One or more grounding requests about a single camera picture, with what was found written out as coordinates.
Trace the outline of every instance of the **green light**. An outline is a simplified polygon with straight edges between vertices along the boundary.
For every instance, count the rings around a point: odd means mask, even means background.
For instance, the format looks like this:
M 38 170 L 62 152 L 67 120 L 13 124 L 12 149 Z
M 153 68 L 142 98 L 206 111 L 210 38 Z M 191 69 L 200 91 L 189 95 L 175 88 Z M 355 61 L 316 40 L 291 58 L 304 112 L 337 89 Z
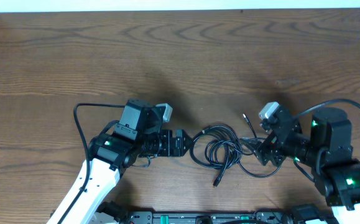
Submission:
M 314 120 L 312 120 L 312 126 L 315 127 L 316 125 L 318 125 L 318 123 Z
M 354 184 L 354 181 L 351 178 L 346 179 L 348 185 Z

